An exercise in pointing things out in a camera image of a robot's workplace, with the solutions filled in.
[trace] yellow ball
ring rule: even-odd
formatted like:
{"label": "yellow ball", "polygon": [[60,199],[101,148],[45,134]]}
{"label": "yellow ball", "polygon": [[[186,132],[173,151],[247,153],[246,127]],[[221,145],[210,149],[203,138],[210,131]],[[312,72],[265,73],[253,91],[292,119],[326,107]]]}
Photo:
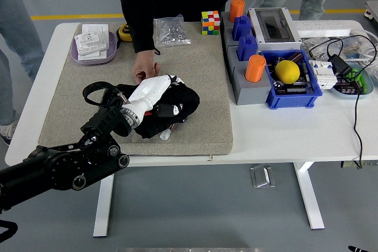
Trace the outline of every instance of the yellow ball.
{"label": "yellow ball", "polygon": [[301,74],[298,65],[291,60],[280,61],[275,69],[277,78],[283,84],[292,84],[298,80]]}

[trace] robotic arm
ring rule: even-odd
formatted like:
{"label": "robotic arm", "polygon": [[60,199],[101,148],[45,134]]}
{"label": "robotic arm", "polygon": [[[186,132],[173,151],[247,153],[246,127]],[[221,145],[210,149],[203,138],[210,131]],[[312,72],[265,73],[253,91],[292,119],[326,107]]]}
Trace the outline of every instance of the robotic arm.
{"label": "robotic arm", "polygon": [[[107,83],[116,96],[106,104],[94,103],[101,106],[80,128],[84,135],[77,143],[52,148],[37,146],[23,162],[0,171],[0,213],[49,189],[81,190],[127,167],[129,156],[120,151],[110,133],[128,136],[140,125],[144,113],[152,110],[173,79],[176,80],[176,76],[146,79],[129,100]],[[93,88],[91,84],[83,90],[86,101],[86,96],[93,90],[99,88]],[[0,242],[14,233],[6,231],[0,235]]]}

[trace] table leg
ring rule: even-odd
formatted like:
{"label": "table leg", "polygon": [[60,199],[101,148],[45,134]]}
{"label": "table leg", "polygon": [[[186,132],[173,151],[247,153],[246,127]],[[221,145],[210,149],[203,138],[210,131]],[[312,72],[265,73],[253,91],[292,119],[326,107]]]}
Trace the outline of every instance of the table leg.
{"label": "table leg", "polygon": [[313,162],[295,162],[294,168],[298,178],[299,187],[302,192],[303,201],[308,216],[309,225],[312,230],[324,228],[318,202],[308,174],[308,168]]}
{"label": "table leg", "polygon": [[94,222],[93,237],[107,236],[110,203],[112,201],[114,174],[101,180],[99,202],[97,203],[96,221]]}

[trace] orange cup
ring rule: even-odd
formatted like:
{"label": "orange cup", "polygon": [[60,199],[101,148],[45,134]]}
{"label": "orange cup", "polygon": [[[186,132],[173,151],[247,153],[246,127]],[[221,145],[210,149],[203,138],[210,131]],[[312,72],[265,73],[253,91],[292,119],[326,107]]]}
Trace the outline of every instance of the orange cup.
{"label": "orange cup", "polygon": [[236,17],[240,17],[244,14],[244,0],[232,0],[230,6],[230,22],[234,23]]}
{"label": "orange cup", "polygon": [[258,82],[261,80],[262,73],[264,72],[266,60],[262,55],[255,54],[249,58],[246,79],[252,83]]}

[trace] human hand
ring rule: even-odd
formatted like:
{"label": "human hand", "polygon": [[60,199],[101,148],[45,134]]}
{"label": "human hand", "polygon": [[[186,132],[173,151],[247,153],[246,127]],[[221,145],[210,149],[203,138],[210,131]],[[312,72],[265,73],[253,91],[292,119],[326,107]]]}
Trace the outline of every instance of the human hand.
{"label": "human hand", "polygon": [[132,74],[135,82],[140,84],[144,79],[159,75],[160,65],[154,63],[155,50],[140,51],[136,54],[136,60]]}

